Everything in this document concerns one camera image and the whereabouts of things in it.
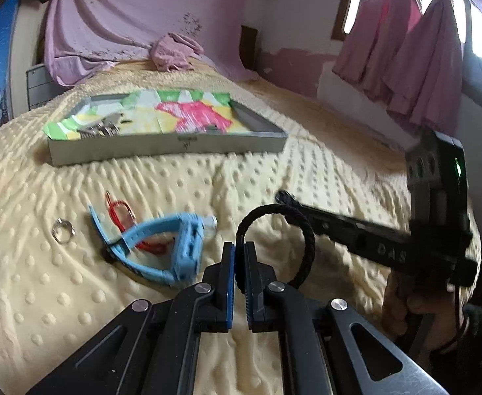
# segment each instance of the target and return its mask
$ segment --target gray drawer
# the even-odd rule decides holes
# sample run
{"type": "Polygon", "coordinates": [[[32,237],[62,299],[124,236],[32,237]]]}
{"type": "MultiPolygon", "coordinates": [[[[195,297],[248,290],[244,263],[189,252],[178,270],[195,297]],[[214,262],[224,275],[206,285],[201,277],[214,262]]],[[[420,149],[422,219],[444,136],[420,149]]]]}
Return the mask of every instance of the gray drawer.
{"type": "Polygon", "coordinates": [[[53,99],[55,96],[64,93],[68,88],[60,86],[54,82],[45,83],[43,85],[31,87],[27,92],[29,95],[29,107],[33,107],[36,104],[47,102],[53,99]]]}
{"type": "Polygon", "coordinates": [[[29,107],[29,109],[30,109],[30,110],[34,110],[35,108],[43,107],[45,104],[47,104],[47,102],[49,102],[49,101],[40,102],[40,104],[31,105],[31,106],[29,107]]]}
{"type": "Polygon", "coordinates": [[[27,89],[53,81],[44,64],[35,65],[27,70],[27,89]]]}

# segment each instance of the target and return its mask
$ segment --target blue plastic part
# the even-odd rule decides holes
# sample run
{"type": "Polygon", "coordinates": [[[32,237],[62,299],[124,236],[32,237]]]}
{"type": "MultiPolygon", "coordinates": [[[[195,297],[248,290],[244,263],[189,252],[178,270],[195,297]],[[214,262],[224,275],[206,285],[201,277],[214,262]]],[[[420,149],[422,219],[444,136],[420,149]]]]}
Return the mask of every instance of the blue plastic part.
{"type": "MultiPolygon", "coordinates": [[[[245,254],[245,269],[248,268],[247,260],[248,255],[245,254]]],[[[249,293],[252,290],[252,282],[250,279],[250,272],[245,272],[245,307],[246,307],[246,320],[248,322],[248,328],[252,329],[252,321],[254,317],[254,309],[252,304],[252,296],[249,293]]]]}
{"type": "Polygon", "coordinates": [[[204,238],[204,223],[200,216],[180,213],[149,220],[130,227],[122,233],[120,239],[111,241],[91,205],[89,212],[108,254],[138,276],[166,285],[178,285],[191,283],[199,273],[204,238]],[[139,242],[164,232],[177,232],[172,251],[172,265],[169,270],[144,266],[127,258],[130,250],[139,242]]]}
{"type": "Polygon", "coordinates": [[[228,273],[228,290],[226,303],[226,325],[228,329],[232,329],[234,320],[234,262],[235,262],[235,247],[232,245],[232,252],[230,254],[230,272],[228,273]]]}

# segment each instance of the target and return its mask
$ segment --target yellow bedspread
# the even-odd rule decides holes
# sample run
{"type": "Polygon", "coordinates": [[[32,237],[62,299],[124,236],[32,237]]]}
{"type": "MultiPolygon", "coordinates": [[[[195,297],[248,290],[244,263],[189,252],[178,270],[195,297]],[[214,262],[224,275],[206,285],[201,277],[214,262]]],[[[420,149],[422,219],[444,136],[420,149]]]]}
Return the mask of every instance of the yellow bedspread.
{"type": "MultiPolygon", "coordinates": [[[[125,199],[137,219],[177,211],[213,214],[218,228],[203,250],[202,268],[220,260],[248,211],[272,203],[286,189],[301,201],[398,228],[407,228],[409,194],[403,156],[383,147],[317,104],[263,80],[236,85],[212,69],[160,73],[127,65],[103,72],[42,108],[0,129],[0,387],[25,393],[135,299],[160,302],[176,291],[143,285],[100,256],[88,217],[93,204],[108,233],[118,235],[105,191],[125,199]],[[127,158],[55,168],[49,164],[44,123],[59,120],[90,94],[137,88],[195,88],[229,92],[233,99],[285,128],[279,155],[174,155],[127,158]],[[76,236],[58,245],[56,218],[70,220],[76,236]]],[[[480,238],[469,254],[480,258],[480,238]]],[[[278,216],[247,234],[258,257],[281,280],[296,272],[301,232],[278,216]]],[[[309,297],[343,297],[371,320],[380,314],[388,270],[318,239],[313,270],[302,286],[309,297]]],[[[468,291],[463,291],[467,298],[468,291]]],[[[281,394],[277,337],[248,331],[244,296],[236,291],[229,334],[205,334],[195,394],[281,394]]]]}

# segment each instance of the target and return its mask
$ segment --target peeling paint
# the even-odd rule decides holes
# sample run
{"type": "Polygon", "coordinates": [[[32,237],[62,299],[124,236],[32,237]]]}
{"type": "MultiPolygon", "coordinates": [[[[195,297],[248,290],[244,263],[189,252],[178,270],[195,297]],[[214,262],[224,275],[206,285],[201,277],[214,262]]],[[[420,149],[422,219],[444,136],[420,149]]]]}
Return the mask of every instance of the peeling paint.
{"type": "Polygon", "coordinates": [[[276,86],[316,98],[323,64],[334,62],[336,58],[336,55],[312,54],[298,49],[281,49],[274,55],[261,52],[257,71],[276,86]]]}

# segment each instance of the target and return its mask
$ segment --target pink curtain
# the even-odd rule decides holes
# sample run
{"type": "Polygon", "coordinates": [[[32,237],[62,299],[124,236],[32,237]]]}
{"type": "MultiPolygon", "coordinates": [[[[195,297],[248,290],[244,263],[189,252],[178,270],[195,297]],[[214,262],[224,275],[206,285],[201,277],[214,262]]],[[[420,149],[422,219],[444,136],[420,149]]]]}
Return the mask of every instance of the pink curtain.
{"type": "Polygon", "coordinates": [[[416,0],[363,1],[333,72],[369,99],[389,102],[391,92],[382,77],[420,18],[416,0]]]}
{"type": "Polygon", "coordinates": [[[232,80],[252,78],[239,59],[245,0],[52,0],[45,30],[45,65],[73,86],[122,60],[145,60],[167,33],[194,38],[200,59],[232,80]]]}
{"type": "Polygon", "coordinates": [[[433,0],[406,37],[384,83],[395,119],[452,135],[462,89],[462,50],[452,0],[433,0]]]}

